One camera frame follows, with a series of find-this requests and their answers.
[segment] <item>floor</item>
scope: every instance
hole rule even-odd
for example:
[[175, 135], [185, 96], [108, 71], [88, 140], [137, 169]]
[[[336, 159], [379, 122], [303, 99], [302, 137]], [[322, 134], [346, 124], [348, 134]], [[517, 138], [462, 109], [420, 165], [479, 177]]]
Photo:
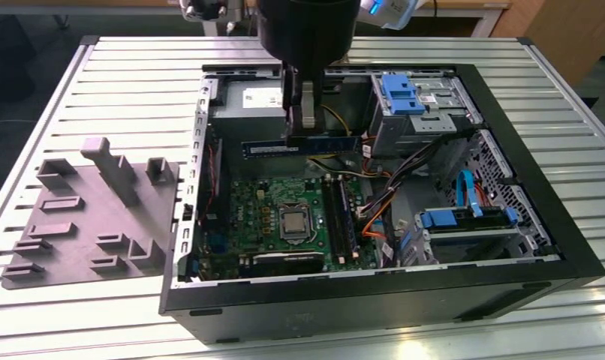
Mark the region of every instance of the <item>floor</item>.
[[[60, 31], [50, 16], [21, 16], [37, 57], [28, 65], [36, 83], [33, 94], [17, 103], [0, 103], [0, 187], [30, 135], [83, 35], [201, 35], [197, 24], [176, 16], [72, 16]], [[605, 62], [599, 62], [577, 88], [578, 94], [599, 97], [594, 113], [605, 124]]]

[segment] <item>ram slot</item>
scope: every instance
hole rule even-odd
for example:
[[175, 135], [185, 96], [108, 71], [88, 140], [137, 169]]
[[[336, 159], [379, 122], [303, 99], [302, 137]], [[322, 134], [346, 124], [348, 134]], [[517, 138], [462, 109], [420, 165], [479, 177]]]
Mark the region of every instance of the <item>ram slot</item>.
[[324, 205], [326, 228], [330, 233], [331, 255], [338, 263], [344, 263], [348, 254], [348, 241], [343, 234], [343, 220], [340, 218], [340, 201], [335, 192], [335, 180], [332, 178], [322, 179], [322, 203]]
[[338, 193], [342, 200], [342, 208], [340, 208], [340, 218], [342, 218], [342, 232], [343, 237], [348, 242], [348, 249], [350, 249], [350, 257], [356, 259], [359, 257], [359, 245], [355, 241], [355, 232], [354, 232], [354, 221], [351, 220], [351, 210], [350, 210], [350, 202], [347, 198], [347, 191], [344, 189], [344, 181], [336, 181], [338, 183]]

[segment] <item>yellow wire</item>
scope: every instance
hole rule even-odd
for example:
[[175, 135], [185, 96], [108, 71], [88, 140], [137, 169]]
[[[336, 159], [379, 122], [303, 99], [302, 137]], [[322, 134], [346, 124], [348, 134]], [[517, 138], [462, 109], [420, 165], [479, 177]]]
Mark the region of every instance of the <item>yellow wire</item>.
[[350, 137], [351, 136], [351, 131], [350, 131], [350, 127], [347, 126], [347, 122], [344, 121], [343, 117], [327, 105], [320, 105], [320, 106], [338, 119], [338, 121], [340, 122], [342, 127], [344, 128], [346, 135]]

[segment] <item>wooden desk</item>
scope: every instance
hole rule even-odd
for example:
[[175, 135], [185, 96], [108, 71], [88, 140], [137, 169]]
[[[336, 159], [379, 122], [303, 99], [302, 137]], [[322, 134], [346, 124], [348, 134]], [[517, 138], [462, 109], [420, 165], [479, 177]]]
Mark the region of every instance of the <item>wooden desk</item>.
[[605, 54], [605, 0], [514, 0], [491, 36], [530, 38], [577, 86]]
[[[16, 15], [177, 15], [177, 0], [0, 0], [0, 14]], [[476, 18], [471, 37], [490, 36], [511, 0], [438, 0], [438, 17]], [[415, 17], [434, 16], [427, 2]]]

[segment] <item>green motherboard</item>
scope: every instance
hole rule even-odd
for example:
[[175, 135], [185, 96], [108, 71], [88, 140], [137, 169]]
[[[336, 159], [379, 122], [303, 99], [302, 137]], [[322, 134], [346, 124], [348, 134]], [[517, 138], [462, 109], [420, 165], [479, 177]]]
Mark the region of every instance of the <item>green motherboard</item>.
[[[356, 178], [343, 180], [350, 210], [362, 205], [363, 195]], [[290, 215], [290, 223], [281, 219]], [[308, 236], [287, 239], [288, 230], [307, 230]], [[358, 240], [358, 258], [340, 263], [331, 253], [330, 231], [324, 215], [319, 178], [272, 178], [233, 181], [229, 192], [229, 231], [225, 254], [211, 259], [219, 278], [237, 277], [237, 257], [243, 254], [314, 251], [324, 256], [324, 272], [375, 268], [375, 246]]]

